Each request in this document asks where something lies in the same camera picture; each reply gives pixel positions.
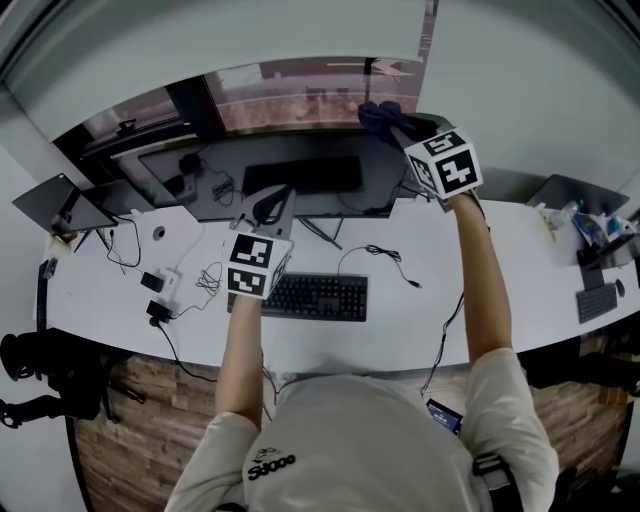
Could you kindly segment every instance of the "shirt logo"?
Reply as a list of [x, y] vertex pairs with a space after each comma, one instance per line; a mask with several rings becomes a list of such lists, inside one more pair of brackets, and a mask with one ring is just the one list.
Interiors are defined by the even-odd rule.
[[261, 476], [275, 473], [279, 469], [286, 468], [296, 462], [295, 455], [281, 456], [282, 452], [275, 448], [260, 448], [252, 459], [257, 466], [249, 468], [249, 480], [254, 481]]

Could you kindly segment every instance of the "black keyboard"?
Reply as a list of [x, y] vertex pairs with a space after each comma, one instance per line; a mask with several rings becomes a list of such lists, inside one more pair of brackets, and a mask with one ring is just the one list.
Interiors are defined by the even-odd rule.
[[583, 290], [576, 293], [576, 301], [578, 303], [578, 318], [583, 324], [618, 307], [616, 285], [607, 283], [598, 288]]
[[[262, 302], [262, 316], [366, 322], [368, 279], [362, 276], [285, 274]], [[235, 294], [230, 293], [231, 313]]]

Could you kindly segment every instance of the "bottle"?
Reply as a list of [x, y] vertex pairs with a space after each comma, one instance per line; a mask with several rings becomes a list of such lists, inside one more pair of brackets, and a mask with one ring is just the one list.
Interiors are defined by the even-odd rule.
[[580, 211], [581, 206], [582, 200], [571, 201], [564, 205], [562, 210], [558, 210], [557, 212], [553, 212], [549, 215], [549, 227], [551, 228], [551, 231], [558, 231], [567, 222], [570, 222], [576, 213]]

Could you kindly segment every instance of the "power adapter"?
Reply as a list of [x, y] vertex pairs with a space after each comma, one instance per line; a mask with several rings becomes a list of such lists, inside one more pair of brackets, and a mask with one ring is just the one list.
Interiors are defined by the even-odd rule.
[[160, 293], [162, 291], [162, 287], [164, 286], [164, 279], [160, 279], [153, 274], [149, 274], [149, 272], [145, 272], [144, 274], [142, 274], [142, 280], [140, 281], [140, 284], [146, 288], [149, 288], [149, 290]]
[[171, 320], [172, 311], [156, 302], [155, 300], [150, 300], [149, 305], [147, 306], [147, 315], [151, 316], [152, 319], [157, 320], [158, 322], [163, 322], [165, 324], [169, 323]]

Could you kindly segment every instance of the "white desk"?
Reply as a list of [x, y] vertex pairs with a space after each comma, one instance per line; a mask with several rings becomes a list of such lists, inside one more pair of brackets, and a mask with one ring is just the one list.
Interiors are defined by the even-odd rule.
[[[483, 202], [493, 242], [504, 273], [513, 316], [513, 342], [523, 351], [548, 345], [610, 324], [640, 310], [634, 265], [605, 271], [626, 287], [618, 308], [586, 324], [578, 323], [575, 292], [582, 289], [575, 250], [579, 237], [567, 225], [553, 243], [539, 214], [524, 205]], [[227, 223], [198, 224], [182, 207], [157, 210], [136, 220], [142, 245], [140, 268], [149, 272], [174, 267], [182, 281], [176, 294], [179, 310], [202, 305], [208, 295], [194, 286], [199, 272], [221, 261]], [[333, 233], [337, 220], [318, 221]], [[166, 227], [160, 241], [157, 226]], [[137, 249], [130, 224], [116, 230], [116, 249], [124, 261], [135, 261]], [[294, 223], [293, 259], [288, 271], [335, 273], [344, 252]], [[389, 220], [345, 220], [338, 241], [344, 251], [375, 244], [400, 252], [405, 274], [423, 286], [405, 283], [386, 256], [356, 251], [341, 273], [369, 276], [365, 323], [263, 319], [267, 368], [276, 372], [321, 370], [393, 371], [430, 367], [440, 344], [442, 324], [462, 290], [460, 251], [453, 214], [437, 205], [396, 204]], [[77, 254], [62, 259], [49, 283], [48, 322], [52, 327], [134, 352], [171, 358], [162, 333], [145, 314], [154, 293], [141, 286], [140, 273], [106, 259], [92, 234]], [[191, 310], [166, 328], [183, 361], [220, 365], [229, 314], [221, 291], [205, 311]], [[443, 365], [468, 361], [463, 315], [449, 327]]]

